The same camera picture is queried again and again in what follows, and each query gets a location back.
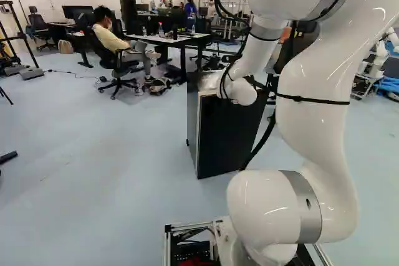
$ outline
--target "water bottle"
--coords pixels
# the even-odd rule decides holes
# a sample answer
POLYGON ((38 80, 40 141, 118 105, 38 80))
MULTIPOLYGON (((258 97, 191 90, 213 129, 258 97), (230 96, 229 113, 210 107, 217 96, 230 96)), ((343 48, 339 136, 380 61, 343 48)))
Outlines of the water bottle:
POLYGON ((163 32, 162 22, 160 22, 160 28, 158 30, 160 37, 165 37, 165 33, 163 32))

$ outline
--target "gray pants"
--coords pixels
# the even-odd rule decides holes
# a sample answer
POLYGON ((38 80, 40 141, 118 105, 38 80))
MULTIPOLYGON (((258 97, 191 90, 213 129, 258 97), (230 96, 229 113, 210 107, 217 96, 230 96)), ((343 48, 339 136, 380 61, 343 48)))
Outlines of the gray pants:
POLYGON ((151 60, 145 55, 147 44, 139 40, 131 40, 130 47, 134 49, 134 52, 125 51, 122 61, 138 60, 139 62, 143 62, 145 75, 151 75, 151 60))

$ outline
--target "blue shirt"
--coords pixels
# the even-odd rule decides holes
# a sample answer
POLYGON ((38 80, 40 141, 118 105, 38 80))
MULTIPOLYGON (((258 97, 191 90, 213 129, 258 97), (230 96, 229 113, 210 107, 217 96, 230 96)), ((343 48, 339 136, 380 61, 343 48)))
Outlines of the blue shirt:
POLYGON ((185 12, 186 12, 186 17, 190 17, 192 12, 197 14, 197 8, 195 7, 194 4, 188 2, 185 4, 185 12))

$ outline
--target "chair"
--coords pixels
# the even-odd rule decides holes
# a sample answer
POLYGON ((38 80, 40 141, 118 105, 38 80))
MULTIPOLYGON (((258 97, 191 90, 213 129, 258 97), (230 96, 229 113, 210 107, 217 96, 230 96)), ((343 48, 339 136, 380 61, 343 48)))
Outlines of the chair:
POLYGON ((131 60, 129 62, 122 62, 122 54, 125 50, 131 50, 132 48, 118 50, 116 54, 112 51, 105 48, 97 36, 93 29, 88 26, 83 30, 87 42, 91 45, 94 52, 101 58, 100 65, 105 68, 112 70, 112 77, 114 78, 112 82, 104 87, 99 87, 98 90, 100 93, 104 93, 104 90, 115 87, 114 92, 111 95, 111 99, 114 100, 116 94, 120 90, 121 87, 129 87, 133 88, 136 92, 139 92, 139 86, 137 84, 136 78, 122 80, 121 77, 125 76, 128 73, 135 73, 143 70, 141 68, 133 68, 137 66, 139 62, 137 60, 131 60))
POLYGON ((42 15, 36 14, 37 8, 35 6, 29 6, 29 11, 31 14, 29 17, 29 22, 32 26, 32 34, 35 38, 39 40, 43 40, 45 42, 44 45, 37 46, 36 49, 38 51, 42 51, 43 48, 56 48, 57 46, 54 44, 50 44, 49 40, 51 39, 51 35, 49 32, 49 26, 46 22, 44 22, 42 15))

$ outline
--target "shoe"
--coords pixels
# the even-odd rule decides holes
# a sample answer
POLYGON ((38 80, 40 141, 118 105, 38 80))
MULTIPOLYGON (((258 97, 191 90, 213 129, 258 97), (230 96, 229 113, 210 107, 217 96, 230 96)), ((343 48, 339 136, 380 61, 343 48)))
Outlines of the shoe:
POLYGON ((147 56, 149 59, 159 59, 161 57, 161 54, 149 50, 145 52, 145 56, 147 56))
POLYGON ((155 77, 152 77, 152 76, 149 76, 149 77, 145 77, 144 78, 144 84, 152 84, 154 81, 156 80, 156 78, 155 77))

